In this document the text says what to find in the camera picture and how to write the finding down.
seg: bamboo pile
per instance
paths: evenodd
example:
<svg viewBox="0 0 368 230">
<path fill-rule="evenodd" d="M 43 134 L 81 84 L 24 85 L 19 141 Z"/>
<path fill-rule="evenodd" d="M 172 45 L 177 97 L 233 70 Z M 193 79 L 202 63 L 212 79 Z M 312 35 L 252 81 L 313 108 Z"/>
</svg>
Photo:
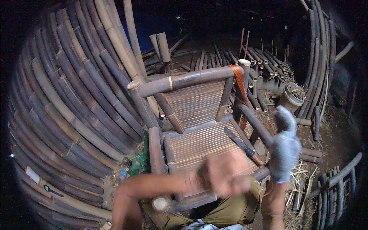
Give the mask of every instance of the bamboo pile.
<svg viewBox="0 0 368 230">
<path fill-rule="evenodd" d="M 127 85 L 144 84 L 146 70 L 130 0 L 124 9 L 132 47 L 113 0 L 81 0 L 44 14 L 18 57 L 11 151 L 20 188 L 46 228 L 111 221 L 101 208 L 102 178 L 144 138 Z"/>
</svg>

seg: wooden handle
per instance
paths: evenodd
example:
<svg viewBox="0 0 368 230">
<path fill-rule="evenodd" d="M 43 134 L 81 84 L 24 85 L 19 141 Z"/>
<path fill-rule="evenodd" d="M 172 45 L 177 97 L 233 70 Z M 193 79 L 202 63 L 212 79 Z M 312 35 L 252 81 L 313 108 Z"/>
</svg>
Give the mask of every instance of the wooden handle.
<svg viewBox="0 0 368 230">
<path fill-rule="evenodd" d="M 252 156 L 252 160 L 254 161 L 254 163 L 257 165 L 257 166 L 259 166 L 259 167 L 261 167 L 262 165 L 263 165 L 263 162 L 260 160 L 260 159 L 258 159 L 257 157 L 256 157 L 256 155 L 253 155 Z"/>
</svg>

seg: gloved hand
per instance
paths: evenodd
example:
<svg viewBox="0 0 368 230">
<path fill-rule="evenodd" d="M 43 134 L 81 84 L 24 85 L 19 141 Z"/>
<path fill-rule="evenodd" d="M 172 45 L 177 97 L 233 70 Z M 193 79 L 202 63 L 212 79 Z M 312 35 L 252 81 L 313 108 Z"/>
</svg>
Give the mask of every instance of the gloved hand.
<svg viewBox="0 0 368 230">
<path fill-rule="evenodd" d="M 269 169 L 275 182 L 284 183 L 289 181 L 290 170 L 298 162 L 301 144 L 296 137 L 295 118 L 283 106 L 276 107 L 275 122 L 278 134 L 273 138 Z"/>
</svg>

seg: hand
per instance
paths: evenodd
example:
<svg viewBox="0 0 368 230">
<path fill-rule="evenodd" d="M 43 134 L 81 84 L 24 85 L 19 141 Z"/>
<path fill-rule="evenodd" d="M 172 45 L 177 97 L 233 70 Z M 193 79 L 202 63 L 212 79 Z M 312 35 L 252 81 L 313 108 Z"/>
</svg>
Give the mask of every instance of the hand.
<svg viewBox="0 0 368 230">
<path fill-rule="evenodd" d="M 231 152 L 226 156 L 209 158 L 203 176 L 217 196 L 241 195 L 250 189 L 248 175 L 242 175 L 248 159 L 242 152 Z"/>
<path fill-rule="evenodd" d="M 301 151 L 296 137 L 297 123 L 294 116 L 283 106 L 276 107 L 277 132 L 273 138 L 269 169 L 273 180 L 284 183 L 290 179 L 290 170 L 296 165 Z"/>
</svg>

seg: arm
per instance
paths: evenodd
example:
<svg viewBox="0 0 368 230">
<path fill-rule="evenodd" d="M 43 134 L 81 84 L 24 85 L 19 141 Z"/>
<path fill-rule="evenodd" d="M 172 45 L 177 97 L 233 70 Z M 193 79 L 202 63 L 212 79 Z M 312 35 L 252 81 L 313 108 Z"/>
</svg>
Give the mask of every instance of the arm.
<svg viewBox="0 0 368 230">
<path fill-rule="evenodd" d="M 139 198 L 153 198 L 162 194 L 180 193 L 196 189 L 196 173 L 188 175 L 144 174 L 123 180 L 113 201 L 111 230 L 137 229 L 142 225 Z"/>
<path fill-rule="evenodd" d="M 282 219 L 285 207 L 285 190 L 287 182 L 276 183 L 271 180 L 267 185 L 265 194 L 262 199 L 262 223 L 263 229 L 279 229 L 283 230 L 284 221 Z"/>
</svg>

